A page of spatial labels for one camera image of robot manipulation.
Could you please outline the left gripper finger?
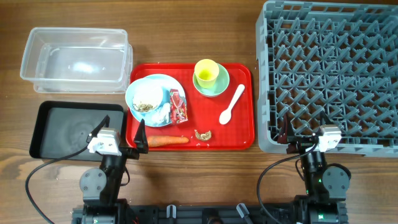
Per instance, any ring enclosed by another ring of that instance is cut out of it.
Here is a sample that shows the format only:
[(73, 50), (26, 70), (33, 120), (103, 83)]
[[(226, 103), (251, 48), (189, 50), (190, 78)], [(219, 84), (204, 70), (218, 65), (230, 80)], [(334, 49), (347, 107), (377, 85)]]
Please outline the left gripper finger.
[(146, 136), (146, 125), (144, 119), (141, 119), (136, 135), (134, 137), (134, 143), (136, 144), (136, 149), (148, 149), (148, 141)]
[(96, 138), (99, 131), (101, 130), (101, 128), (108, 128), (109, 127), (109, 121), (110, 121), (110, 117), (108, 115), (106, 115), (103, 120), (100, 122), (99, 125), (97, 125), (97, 127), (95, 127), (94, 130), (92, 130), (92, 132), (89, 133), (89, 135), (87, 136), (88, 139), (93, 139)]

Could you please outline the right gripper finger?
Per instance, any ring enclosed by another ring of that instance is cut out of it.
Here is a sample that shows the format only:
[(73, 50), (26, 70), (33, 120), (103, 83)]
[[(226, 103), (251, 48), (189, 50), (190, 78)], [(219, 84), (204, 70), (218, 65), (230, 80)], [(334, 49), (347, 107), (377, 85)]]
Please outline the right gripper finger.
[(283, 125), (279, 132), (277, 142), (279, 144), (290, 144), (294, 142), (294, 131), (287, 113), (283, 117)]
[(320, 125), (327, 125), (327, 124), (333, 124), (333, 121), (329, 119), (328, 115), (324, 112), (321, 111), (320, 114)]

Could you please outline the orange carrot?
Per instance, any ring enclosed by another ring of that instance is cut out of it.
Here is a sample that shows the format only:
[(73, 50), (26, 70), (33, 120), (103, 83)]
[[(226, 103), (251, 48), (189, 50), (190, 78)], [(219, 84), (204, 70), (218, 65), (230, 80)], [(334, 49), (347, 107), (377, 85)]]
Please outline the orange carrot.
[(160, 147), (171, 144), (185, 144), (189, 139), (183, 136), (149, 136), (147, 138), (149, 147)]

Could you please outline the white tissue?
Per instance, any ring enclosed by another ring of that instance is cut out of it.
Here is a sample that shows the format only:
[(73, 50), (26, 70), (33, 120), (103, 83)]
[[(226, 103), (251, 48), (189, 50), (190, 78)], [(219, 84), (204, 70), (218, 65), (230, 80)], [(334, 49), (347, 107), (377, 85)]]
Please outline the white tissue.
[(159, 107), (151, 117), (155, 124), (169, 123), (170, 122), (170, 103), (164, 103)]

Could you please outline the rice and food scraps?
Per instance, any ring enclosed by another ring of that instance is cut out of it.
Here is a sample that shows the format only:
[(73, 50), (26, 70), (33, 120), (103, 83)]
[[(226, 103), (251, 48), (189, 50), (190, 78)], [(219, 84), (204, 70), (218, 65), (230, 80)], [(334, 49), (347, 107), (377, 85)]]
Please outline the rice and food scraps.
[(142, 101), (136, 101), (132, 103), (133, 108), (140, 113), (146, 113), (152, 111), (155, 106), (150, 103), (143, 103)]

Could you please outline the light blue plate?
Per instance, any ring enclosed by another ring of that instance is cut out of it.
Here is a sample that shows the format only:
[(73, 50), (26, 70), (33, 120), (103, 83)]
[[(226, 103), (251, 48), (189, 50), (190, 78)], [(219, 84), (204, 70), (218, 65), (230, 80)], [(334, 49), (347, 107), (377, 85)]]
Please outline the light blue plate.
[[(171, 90), (177, 90), (181, 100), (187, 102), (181, 84), (165, 74), (152, 74), (133, 81), (126, 90), (125, 101), (136, 120), (144, 119), (149, 127), (163, 127), (172, 124)], [(138, 111), (138, 104), (143, 104), (143, 100), (149, 100), (153, 108), (146, 112)]]

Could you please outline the light blue bowl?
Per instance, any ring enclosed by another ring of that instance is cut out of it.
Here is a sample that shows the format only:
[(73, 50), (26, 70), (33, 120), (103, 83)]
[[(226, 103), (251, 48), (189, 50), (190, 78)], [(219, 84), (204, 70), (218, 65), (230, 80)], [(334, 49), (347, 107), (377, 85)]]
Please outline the light blue bowl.
[(135, 112), (137, 111), (133, 108), (132, 103), (136, 101), (153, 104), (155, 108), (152, 111), (154, 111), (161, 105), (163, 96), (164, 92), (160, 81), (140, 78), (133, 81), (128, 86), (125, 94), (125, 101), (128, 107)]

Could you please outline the red snack wrapper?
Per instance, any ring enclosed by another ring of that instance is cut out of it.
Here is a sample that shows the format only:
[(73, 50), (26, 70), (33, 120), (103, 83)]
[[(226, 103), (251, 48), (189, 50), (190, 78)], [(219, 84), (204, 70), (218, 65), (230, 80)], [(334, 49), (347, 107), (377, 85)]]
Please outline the red snack wrapper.
[(170, 90), (170, 119), (172, 124), (188, 121), (186, 103), (176, 89)]

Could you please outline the white plastic spoon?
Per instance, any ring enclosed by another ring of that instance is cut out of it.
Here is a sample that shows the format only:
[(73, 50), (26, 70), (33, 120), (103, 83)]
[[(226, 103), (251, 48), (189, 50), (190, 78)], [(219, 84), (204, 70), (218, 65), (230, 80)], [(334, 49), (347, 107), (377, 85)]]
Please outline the white plastic spoon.
[(243, 84), (239, 84), (231, 99), (229, 106), (220, 114), (219, 117), (220, 124), (225, 125), (230, 121), (232, 117), (232, 109), (235, 106), (236, 102), (239, 100), (244, 90), (245, 86)]

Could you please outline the brown food scrap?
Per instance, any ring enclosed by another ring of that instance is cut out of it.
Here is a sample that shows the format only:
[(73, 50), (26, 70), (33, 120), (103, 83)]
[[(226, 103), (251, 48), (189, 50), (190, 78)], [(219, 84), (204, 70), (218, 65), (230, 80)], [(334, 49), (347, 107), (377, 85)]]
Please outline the brown food scrap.
[(195, 137), (200, 141), (209, 141), (212, 137), (211, 131), (207, 131), (205, 133), (199, 133), (196, 129), (194, 130)]

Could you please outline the green saucer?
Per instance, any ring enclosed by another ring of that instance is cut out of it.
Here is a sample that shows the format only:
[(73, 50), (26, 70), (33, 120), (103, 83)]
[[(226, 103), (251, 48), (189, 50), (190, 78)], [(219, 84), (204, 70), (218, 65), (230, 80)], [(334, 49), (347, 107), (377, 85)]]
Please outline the green saucer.
[(216, 79), (215, 84), (209, 88), (202, 88), (197, 81), (197, 78), (195, 75), (193, 75), (193, 85), (195, 87), (195, 89), (203, 96), (205, 97), (217, 97), (219, 95), (221, 95), (229, 86), (229, 81), (230, 81), (230, 77), (229, 77), (229, 73), (227, 71), (227, 69), (224, 68), (224, 66), (222, 66), (221, 64), (218, 63), (218, 67), (219, 67), (219, 74), (218, 77)]

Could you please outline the yellow plastic cup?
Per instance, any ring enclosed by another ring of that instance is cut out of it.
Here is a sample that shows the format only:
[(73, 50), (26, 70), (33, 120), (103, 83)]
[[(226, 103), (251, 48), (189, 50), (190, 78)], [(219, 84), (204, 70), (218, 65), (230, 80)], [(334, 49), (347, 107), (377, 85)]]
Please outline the yellow plastic cup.
[(210, 59), (202, 59), (195, 64), (194, 74), (202, 88), (209, 89), (214, 86), (219, 75), (218, 64)]

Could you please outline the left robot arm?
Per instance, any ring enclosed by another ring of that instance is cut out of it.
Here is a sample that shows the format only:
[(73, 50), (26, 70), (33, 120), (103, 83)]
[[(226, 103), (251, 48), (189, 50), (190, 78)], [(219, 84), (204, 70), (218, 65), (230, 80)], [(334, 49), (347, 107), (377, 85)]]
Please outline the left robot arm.
[(74, 209), (72, 223), (139, 223), (126, 199), (119, 199), (123, 174), (128, 173), (126, 161), (139, 159), (140, 154), (147, 154), (145, 121), (141, 120), (134, 141), (135, 147), (120, 146), (120, 134), (109, 127), (110, 117), (105, 116), (100, 124), (89, 133), (87, 148), (92, 154), (102, 156), (98, 168), (87, 170), (80, 178), (83, 192), (83, 208)]

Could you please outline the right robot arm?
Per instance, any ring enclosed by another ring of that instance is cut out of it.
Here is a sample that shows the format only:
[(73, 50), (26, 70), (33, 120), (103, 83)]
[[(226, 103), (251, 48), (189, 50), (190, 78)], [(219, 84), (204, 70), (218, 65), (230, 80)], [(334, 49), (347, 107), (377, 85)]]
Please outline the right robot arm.
[(320, 113), (320, 127), (310, 136), (294, 133), (285, 114), (277, 142), (287, 144), (288, 154), (298, 154), (306, 194), (295, 196), (289, 209), (291, 223), (348, 223), (345, 204), (351, 172), (341, 164), (326, 162), (325, 153), (341, 140), (340, 128)]

